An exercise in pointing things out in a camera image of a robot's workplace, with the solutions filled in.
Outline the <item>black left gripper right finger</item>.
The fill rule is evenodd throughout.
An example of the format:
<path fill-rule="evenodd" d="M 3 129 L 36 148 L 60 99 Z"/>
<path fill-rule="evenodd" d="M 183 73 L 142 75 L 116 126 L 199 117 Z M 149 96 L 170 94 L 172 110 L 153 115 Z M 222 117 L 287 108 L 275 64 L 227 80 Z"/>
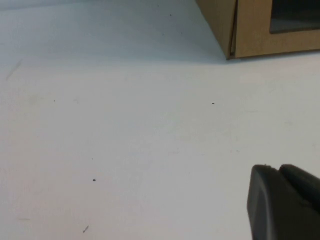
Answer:
<path fill-rule="evenodd" d="M 282 165 L 280 173 L 309 202 L 314 210 L 320 211 L 320 179 L 311 173 L 291 164 Z"/>

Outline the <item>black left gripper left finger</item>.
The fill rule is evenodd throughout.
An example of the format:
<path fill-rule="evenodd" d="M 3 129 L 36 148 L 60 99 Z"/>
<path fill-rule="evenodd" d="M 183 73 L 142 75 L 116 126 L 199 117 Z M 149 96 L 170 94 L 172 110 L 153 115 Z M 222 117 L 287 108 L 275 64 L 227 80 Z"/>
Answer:
<path fill-rule="evenodd" d="M 267 165 L 251 170 L 247 212 L 254 240 L 319 240 L 320 212 Z"/>

